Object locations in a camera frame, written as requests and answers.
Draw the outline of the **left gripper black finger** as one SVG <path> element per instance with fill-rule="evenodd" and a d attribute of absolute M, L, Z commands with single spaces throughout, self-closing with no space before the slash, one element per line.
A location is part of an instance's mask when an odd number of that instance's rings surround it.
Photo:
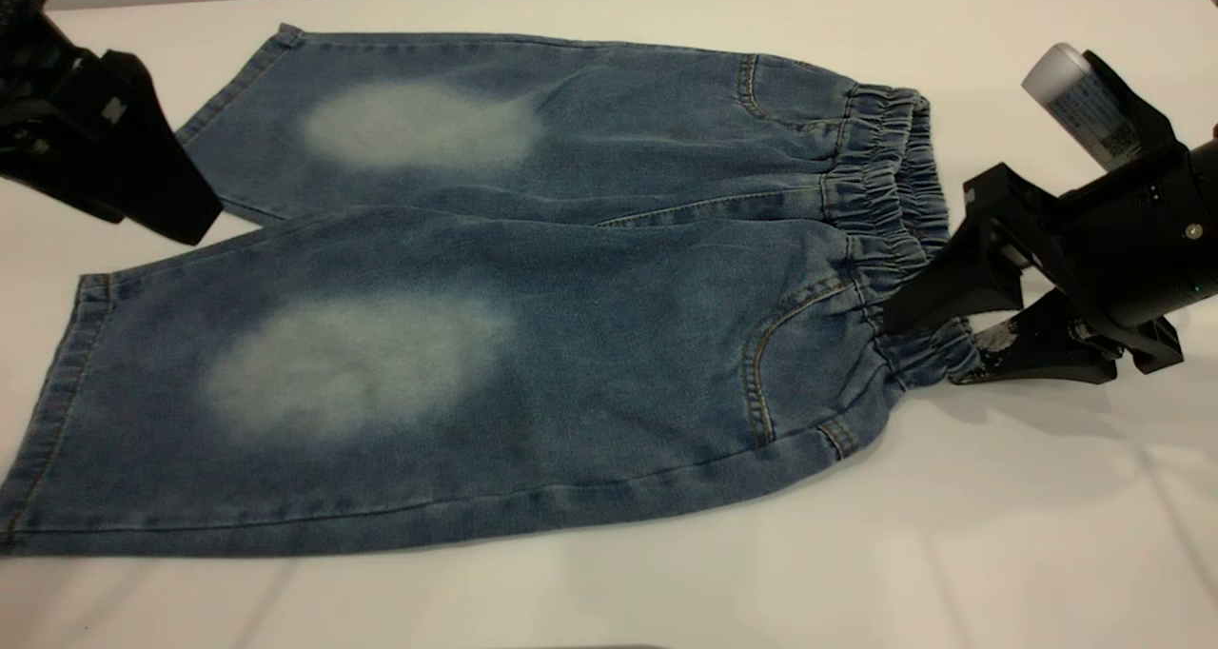
<path fill-rule="evenodd" d="M 133 54 L 80 54 L 57 89 L 67 138 L 67 194 L 111 223 L 132 220 L 196 246 L 222 211 L 166 119 L 155 84 Z"/>
<path fill-rule="evenodd" d="M 118 224 L 125 220 L 125 214 L 105 198 L 86 170 L 78 167 L 77 160 L 65 158 L 51 151 L 34 153 L 29 150 L 2 149 L 1 175 L 105 223 Z"/>

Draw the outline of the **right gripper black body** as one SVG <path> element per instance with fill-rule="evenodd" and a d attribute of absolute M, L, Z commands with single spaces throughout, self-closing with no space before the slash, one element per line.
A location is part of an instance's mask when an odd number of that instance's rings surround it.
<path fill-rule="evenodd" d="M 1216 151 L 1173 142 L 1071 192 L 1032 190 L 1052 244 L 1038 262 L 1073 317 L 1037 376 L 1112 376 L 1184 360 L 1169 314 L 1216 293 Z"/>

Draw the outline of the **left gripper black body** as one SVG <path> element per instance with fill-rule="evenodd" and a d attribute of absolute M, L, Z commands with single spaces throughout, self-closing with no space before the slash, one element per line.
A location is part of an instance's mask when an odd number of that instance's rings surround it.
<path fill-rule="evenodd" d="M 97 58 L 45 13 L 48 0 L 2 0 L 2 164 L 79 167 L 97 160 Z"/>

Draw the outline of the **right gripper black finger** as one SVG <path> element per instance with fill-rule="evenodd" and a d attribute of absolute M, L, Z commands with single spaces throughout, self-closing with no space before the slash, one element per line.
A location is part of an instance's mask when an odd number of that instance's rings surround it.
<path fill-rule="evenodd" d="M 1022 309 L 1021 273 L 1030 265 L 1038 234 L 1035 190 L 1012 168 L 998 164 L 970 178 L 963 192 L 965 217 L 956 233 L 885 302 L 884 332 Z"/>
<path fill-rule="evenodd" d="M 952 384 L 1061 380 L 1106 384 L 1117 376 L 1121 345 L 1084 321 L 1060 290 L 1009 320 L 974 332 L 979 364 Z"/>

